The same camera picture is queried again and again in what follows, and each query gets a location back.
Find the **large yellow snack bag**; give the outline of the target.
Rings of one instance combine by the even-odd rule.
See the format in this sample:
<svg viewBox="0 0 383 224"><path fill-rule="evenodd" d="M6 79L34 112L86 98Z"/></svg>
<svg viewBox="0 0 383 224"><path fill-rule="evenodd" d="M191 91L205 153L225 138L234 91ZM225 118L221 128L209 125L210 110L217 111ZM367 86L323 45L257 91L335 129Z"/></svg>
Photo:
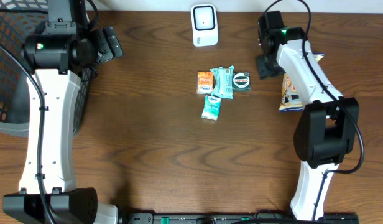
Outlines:
<svg viewBox="0 0 383 224"><path fill-rule="evenodd" d="M282 80L282 97L279 106L279 112L302 111L303 106L299 95L290 79L285 73Z"/></svg>

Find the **teal snack packet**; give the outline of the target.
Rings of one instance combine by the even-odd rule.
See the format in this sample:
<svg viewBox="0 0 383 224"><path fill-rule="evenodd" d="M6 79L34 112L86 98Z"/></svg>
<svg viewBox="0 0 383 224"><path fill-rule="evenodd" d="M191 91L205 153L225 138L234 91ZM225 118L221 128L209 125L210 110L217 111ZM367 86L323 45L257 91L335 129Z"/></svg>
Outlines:
<svg viewBox="0 0 383 224"><path fill-rule="evenodd" d="M210 69L215 78L212 96L233 99L233 70L233 65L228 68L219 67Z"/></svg>

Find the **small orange carton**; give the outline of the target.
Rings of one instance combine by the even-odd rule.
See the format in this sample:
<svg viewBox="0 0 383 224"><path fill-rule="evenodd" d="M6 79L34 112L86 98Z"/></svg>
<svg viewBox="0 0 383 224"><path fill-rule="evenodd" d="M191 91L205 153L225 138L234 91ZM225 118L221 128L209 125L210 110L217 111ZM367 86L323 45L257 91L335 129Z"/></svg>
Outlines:
<svg viewBox="0 0 383 224"><path fill-rule="evenodd" d="M198 72L197 75L197 94L210 95L213 92L213 73Z"/></svg>

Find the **light blue tissue pack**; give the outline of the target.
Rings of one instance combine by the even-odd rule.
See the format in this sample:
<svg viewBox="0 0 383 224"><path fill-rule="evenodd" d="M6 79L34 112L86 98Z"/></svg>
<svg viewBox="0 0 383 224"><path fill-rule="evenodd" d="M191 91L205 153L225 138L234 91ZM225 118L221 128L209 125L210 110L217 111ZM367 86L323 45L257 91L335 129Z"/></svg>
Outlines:
<svg viewBox="0 0 383 224"><path fill-rule="evenodd" d="M221 108L221 98L215 96L205 96L205 104L201 117L216 121Z"/></svg>

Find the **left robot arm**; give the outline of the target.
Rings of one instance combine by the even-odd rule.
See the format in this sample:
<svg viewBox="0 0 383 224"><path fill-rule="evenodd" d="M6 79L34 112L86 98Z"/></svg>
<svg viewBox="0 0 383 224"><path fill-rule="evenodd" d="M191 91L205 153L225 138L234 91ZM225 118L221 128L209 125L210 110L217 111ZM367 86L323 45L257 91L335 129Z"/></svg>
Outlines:
<svg viewBox="0 0 383 224"><path fill-rule="evenodd" d="M126 223L117 206L79 188L73 166L73 123L85 69L120 57L112 27L95 29L86 1L48 2L41 34L22 47L30 100L26 163L19 190L3 198L4 213L21 223Z"/></svg>

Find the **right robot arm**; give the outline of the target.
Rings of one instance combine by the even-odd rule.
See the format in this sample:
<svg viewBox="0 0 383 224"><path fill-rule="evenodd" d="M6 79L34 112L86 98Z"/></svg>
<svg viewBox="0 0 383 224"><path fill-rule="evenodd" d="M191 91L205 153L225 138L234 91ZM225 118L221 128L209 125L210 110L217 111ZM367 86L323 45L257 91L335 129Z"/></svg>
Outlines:
<svg viewBox="0 0 383 224"><path fill-rule="evenodd" d="M297 220L322 221L323 206L332 176L358 137L359 104L346 98L327 79L311 51L307 32L286 27L280 11L266 11L258 20L259 75L288 75L303 111L293 135L301 161L295 195L290 202Z"/></svg>

